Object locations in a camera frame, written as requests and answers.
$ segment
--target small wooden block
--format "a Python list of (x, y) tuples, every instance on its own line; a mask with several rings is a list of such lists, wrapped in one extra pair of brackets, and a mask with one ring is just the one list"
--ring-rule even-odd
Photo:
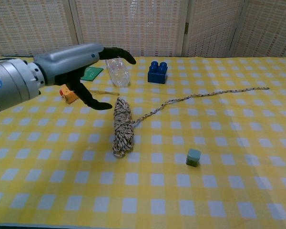
[(198, 162), (200, 159), (201, 152), (196, 149), (189, 149), (189, 152), (186, 157), (186, 164), (189, 166), (198, 166)]
[(62, 86), (59, 92), (68, 104), (78, 99), (78, 96), (73, 91), (70, 91), (65, 84)]

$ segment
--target white rope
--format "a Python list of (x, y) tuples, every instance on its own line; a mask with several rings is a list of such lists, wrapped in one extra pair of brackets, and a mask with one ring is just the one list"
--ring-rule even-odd
[(116, 157), (124, 157), (125, 152), (133, 148), (133, 137), (134, 137), (133, 128), (136, 125), (138, 125), (142, 120), (162, 110), (168, 104), (177, 103), (194, 97), (206, 97), (224, 93), (239, 93), (251, 90), (268, 90), (268, 89), (269, 87), (252, 87), (240, 90), (226, 90), (226, 91), (212, 92), (207, 94), (192, 94), (180, 99), (171, 99), (163, 103), (159, 108), (155, 109), (154, 111), (138, 118), (136, 121), (132, 120), (132, 113), (129, 104), (125, 100), (119, 97), (116, 100), (113, 113), (114, 115), (114, 141), (112, 146), (113, 155)]

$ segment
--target green card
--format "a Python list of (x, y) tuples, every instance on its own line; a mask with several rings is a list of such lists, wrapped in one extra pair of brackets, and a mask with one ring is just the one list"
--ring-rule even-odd
[(103, 68), (96, 68), (96, 67), (88, 67), (86, 68), (85, 75), (81, 78), (81, 80), (92, 81), (95, 77), (103, 71)]

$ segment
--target lego stud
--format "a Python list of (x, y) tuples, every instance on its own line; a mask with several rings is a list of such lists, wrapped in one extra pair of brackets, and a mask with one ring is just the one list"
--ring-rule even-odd
[(165, 62), (160, 63), (159, 73), (165, 74), (166, 73), (167, 64)]
[(160, 67), (162, 67), (162, 66), (163, 66), (164, 68), (166, 68), (166, 67), (167, 67), (167, 64), (166, 64), (165, 62), (161, 62), (161, 63), (160, 63)]
[(158, 67), (158, 62), (157, 62), (157, 61), (153, 61), (152, 64), (151, 64), (151, 66), (156, 66), (156, 67)]
[(158, 66), (151, 65), (151, 66), (149, 66), (149, 72), (155, 73), (157, 71), (157, 68), (158, 68)]
[(164, 66), (160, 66), (159, 67), (159, 73), (160, 74), (165, 74), (165, 72), (166, 72), (166, 68)]

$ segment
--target woven room divider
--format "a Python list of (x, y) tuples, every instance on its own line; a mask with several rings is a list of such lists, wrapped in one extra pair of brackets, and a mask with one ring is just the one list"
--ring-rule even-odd
[(68, 1), (0, 0), (0, 56), (30, 55), (76, 43)]
[(286, 56), (286, 0), (0, 0), (0, 56), (86, 42), (135, 56)]
[(286, 0), (250, 0), (232, 56), (286, 56)]

